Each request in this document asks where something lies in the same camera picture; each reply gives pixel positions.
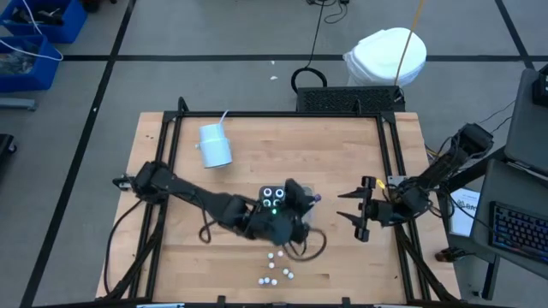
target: white plastic container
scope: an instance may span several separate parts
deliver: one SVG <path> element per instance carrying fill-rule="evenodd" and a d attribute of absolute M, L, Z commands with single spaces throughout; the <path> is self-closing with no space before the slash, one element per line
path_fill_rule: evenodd
<path fill-rule="evenodd" d="M 381 30 L 362 39 L 343 58 L 348 68 L 347 86 L 392 86 L 403 48 L 409 36 L 406 28 Z M 397 84 L 413 81 L 424 67 L 426 46 L 413 33 L 403 59 Z"/>
<path fill-rule="evenodd" d="M 200 143 L 196 148 L 201 151 L 204 168 L 223 167 L 232 163 L 230 142 L 224 137 L 223 123 L 200 127 Z"/>

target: black mesh basket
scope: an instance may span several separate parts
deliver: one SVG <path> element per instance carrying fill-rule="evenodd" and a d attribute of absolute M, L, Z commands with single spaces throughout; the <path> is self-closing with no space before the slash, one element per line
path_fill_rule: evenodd
<path fill-rule="evenodd" d="M 362 112 L 405 111 L 405 99 L 399 86 L 299 88 L 297 111 L 353 111 L 358 100 Z"/>

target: floor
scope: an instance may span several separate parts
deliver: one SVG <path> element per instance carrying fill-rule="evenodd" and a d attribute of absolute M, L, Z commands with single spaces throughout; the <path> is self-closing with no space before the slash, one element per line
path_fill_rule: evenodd
<path fill-rule="evenodd" d="M 316 53 L 329 56 L 312 67 L 330 86 L 345 85 L 340 55 L 379 29 L 410 27 L 418 2 L 351 1 L 344 20 L 322 23 Z M 546 11 L 545 0 L 426 2 L 416 32 L 428 62 L 404 90 L 430 147 L 506 106 L 521 71 L 548 62 Z M 33 303 L 93 299 L 119 196 L 110 180 L 126 168 L 139 113 L 172 110 L 179 96 L 191 110 L 294 110 L 289 78 L 306 63 L 318 13 L 304 0 L 104 1 L 74 44 L 57 46 L 66 61 L 49 91 L 3 95 L 35 98 L 39 108 L 0 111 L 0 132 L 19 145 L 0 186 L 0 306 L 20 304 L 54 211 L 65 206 Z M 507 132 L 496 131 L 496 147 Z M 472 291 L 486 264 L 466 258 L 455 267 L 462 297 L 483 303 Z M 504 262 L 492 303 L 546 306 L 546 289 L 547 281 Z"/>

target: white bucket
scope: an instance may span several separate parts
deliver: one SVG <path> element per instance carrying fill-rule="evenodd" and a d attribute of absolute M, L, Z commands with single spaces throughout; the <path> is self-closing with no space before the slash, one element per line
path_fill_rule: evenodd
<path fill-rule="evenodd" d="M 362 39 L 343 58 L 348 68 L 347 86 L 392 86 L 409 30 L 392 28 L 380 30 Z M 403 60 L 397 84 L 405 86 L 413 81 L 424 67 L 426 46 L 413 33 Z"/>

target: table leg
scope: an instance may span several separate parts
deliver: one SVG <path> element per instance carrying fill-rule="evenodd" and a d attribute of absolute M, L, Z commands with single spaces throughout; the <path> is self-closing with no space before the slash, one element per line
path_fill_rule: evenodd
<path fill-rule="evenodd" d="M 492 263 L 489 263 L 489 267 L 487 267 L 487 273 L 485 275 L 483 290 L 481 290 L 482 299 L 493 300 L 493 295 L 495 294 L 495 283 L 497 282 L 499 265 L 500 265 L 499 256 L 495 257 L 495 261 L 493 261 Z"/>

